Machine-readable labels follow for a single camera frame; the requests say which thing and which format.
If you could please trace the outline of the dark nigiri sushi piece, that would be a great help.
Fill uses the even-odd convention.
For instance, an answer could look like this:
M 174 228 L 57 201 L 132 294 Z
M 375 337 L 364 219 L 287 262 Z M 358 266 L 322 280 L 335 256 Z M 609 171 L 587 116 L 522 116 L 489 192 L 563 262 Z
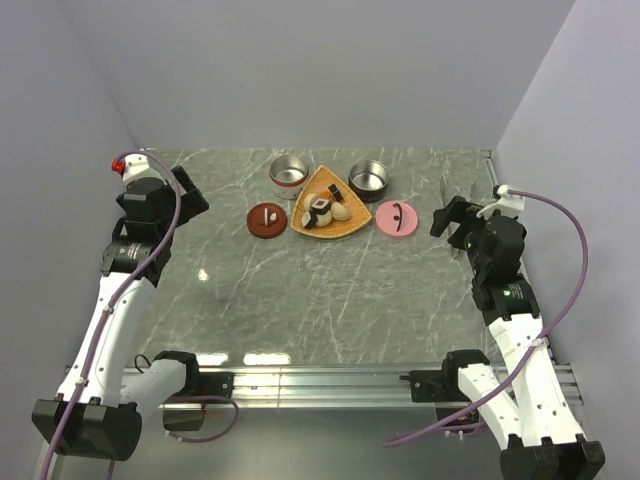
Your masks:
M 344 200 L 341 191 L 335 184 L 330 184 L 328 186 L 328 191 L 335 202 L 342 202 Z

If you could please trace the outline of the black sushi piece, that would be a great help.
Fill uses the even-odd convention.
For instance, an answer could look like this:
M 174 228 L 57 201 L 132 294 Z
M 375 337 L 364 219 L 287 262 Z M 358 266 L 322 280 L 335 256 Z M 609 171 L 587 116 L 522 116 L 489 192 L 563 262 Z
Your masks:
M 318 224 L 318 221 L 319 215 L 313 210 L 306 211 L 301 217 L 301 225 L 304 229 L 311 229 L 315 227 Z

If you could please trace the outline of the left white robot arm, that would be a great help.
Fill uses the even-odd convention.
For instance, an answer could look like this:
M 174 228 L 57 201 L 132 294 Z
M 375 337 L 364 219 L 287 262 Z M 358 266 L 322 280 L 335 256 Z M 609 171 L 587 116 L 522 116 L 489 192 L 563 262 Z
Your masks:
M 37 400 L 32 422 L 60 456 L 125 461 L 144 420 L 165 400 L 195 399 L 202 388 L 195 354 L 163 351 L 129 386 L 127 356 L 141 315 L 171 257 L 176 228 L 209 208 L 183 167 L 173 181 L 149 167 L 116 201 L 124 214 L 103 252 L 99 294 L 81 348 L 52 399 Z

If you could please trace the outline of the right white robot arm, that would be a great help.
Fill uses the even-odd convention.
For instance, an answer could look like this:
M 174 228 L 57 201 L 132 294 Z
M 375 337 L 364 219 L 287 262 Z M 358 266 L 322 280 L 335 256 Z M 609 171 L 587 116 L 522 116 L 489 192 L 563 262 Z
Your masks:
M 523 198 L 505 193 L 486 207 L 456 196 L 433 214 L 432 236 L 457 226 L 448 242 L 467 254 L 474 302 L 508 372 L 501 388 L 479 352 L 450 352 L 441 388 L 479 412 L 500 445 L 503 478 L 593 479 L 605 464 L 603 447 L 586 437 L 568 406 L 537 299 L 520 271 L 523 209 Z

